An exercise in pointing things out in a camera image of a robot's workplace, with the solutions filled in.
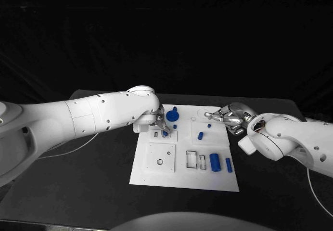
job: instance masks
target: white platform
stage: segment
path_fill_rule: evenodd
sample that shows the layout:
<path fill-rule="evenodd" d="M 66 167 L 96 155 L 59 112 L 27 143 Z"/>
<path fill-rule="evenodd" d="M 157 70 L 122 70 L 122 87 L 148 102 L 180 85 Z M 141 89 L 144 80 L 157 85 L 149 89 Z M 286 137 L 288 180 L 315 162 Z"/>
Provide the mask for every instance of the white platform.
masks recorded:
<path fill-rule="evenodd" d="M 175 122 L 165 121 L 170 137 L 161 137 L 157 126 L 149 126 L 148 132 L 138 135 L 129 184 L 239 192 L 234 168 L 232 166 L 232 173 L 227 173 L 224 164 L 226 158 L 232 163 L 226 128 L 220 122 L 203 116 L 204 112 L 214 112 L 219 107 L 164 104 L 165 112 L 174 106 L 180 117 Z M 185 168 L 185 151 L 196 152 L 197 168 Z M 219 172 L 211 172 L 211 153 L 219 155 Z M 206 170 L 200 170 L 200 155 L 204 155 Z"/>

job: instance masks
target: blue cylinder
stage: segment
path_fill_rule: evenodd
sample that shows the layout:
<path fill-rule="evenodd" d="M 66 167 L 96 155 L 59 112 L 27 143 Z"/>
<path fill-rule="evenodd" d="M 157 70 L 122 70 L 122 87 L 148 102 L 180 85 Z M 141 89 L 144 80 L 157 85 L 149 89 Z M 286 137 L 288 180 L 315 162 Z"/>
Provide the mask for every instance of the blue cylinder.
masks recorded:
<path fill-rule="evenodd" d="M 227 172 L 232 172 L 230 159 L 229 159 L 229 158 L 226 158 L 226 159 L 224 159 L 224 162 L 226 162 Z"/>
<path fill-rule="evenodd" d="M 197 139 L 201 140 L 203 139 L 203 132 L 200 131 Z"/>
<path fill-rule="evenodd" d="M 167 112 L 165 119 L 170 122 L 174 122 L 178 119 L 177 107 L 172 107 L 171 111 Z"/>
<path fill-rule="evenodd" d="M 219 160 L 219 155 L 216 153 L 211 153 L 209 155 L 210 159 L 210 166 L 211 166 L 211 171 L 219 172 L 220 171 L 220 160 Z"/>

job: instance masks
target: black table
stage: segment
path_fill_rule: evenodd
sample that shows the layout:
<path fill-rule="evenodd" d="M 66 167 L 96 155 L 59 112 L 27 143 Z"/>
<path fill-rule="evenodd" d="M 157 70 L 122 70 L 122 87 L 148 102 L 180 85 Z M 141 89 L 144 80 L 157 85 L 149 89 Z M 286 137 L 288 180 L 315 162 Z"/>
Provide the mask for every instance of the black table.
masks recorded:
<path fill-rule="evenodd" d="M 77 90 L 70 99 L 99 93 L 105 92 Z M 164 104 L 224 106 L 240 102 L 258 113 L 283 113 L 304 120 L 289 100 L 157 96 Z M 129 185 L 138 134 L 126 126 L 100 133 L 69 155 L 33 163 L 0 204 L 0 219 L 110 229 L 149 214 L 190 211 L 240 218 L 275 230 L 328 230 L 333 219 L 314 200 L 305 167 L 289 157 L 275 162 L 258 152 L 247 156 L 237 147 L 243 135 L 227 135 L 240 192 Z M 43 155 L 74 149 L 90 137 L 67 142 Z M 312 172 L 311 179 L 318 198 L 333 211 L 333 179 Z"/>

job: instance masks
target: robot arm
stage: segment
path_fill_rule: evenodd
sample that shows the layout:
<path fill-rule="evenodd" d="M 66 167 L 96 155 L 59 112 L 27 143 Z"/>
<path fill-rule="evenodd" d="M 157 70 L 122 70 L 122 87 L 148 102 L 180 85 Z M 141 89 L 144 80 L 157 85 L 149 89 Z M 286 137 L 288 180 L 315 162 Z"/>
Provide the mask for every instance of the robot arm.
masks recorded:
<path fill-rule="evenodd" d="M 0 102 L 0 186 L 50 148 L 131 124 L 134 132 L 145 132 L 148 125 L 170 132 L 162 106 L 147 86 L 53 103 Z"/>
<path fill-rule="evenodd" d="M 237 145 L 247 155 L 259 151 L 272 160 L 292 156 L 308 169 L 333 177 L 331 124 L 301 122 L 283 114 L 258 115 L 242 103 L 230 103 L 204 116 L 221 121 L 233 135 L 246 130 Z"/>

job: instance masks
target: black curtain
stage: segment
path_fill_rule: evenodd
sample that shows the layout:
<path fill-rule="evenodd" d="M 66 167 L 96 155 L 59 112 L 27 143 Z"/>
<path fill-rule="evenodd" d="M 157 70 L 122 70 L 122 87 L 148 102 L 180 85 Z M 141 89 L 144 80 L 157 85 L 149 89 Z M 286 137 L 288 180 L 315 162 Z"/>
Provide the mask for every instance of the black curtain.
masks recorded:
<path fill-rule="evenodd" d="M 291 99 L 331 115 L 333 6 L 321 1 L 2 1 L 0 44 L 0 101 L 148 85 Z"/>

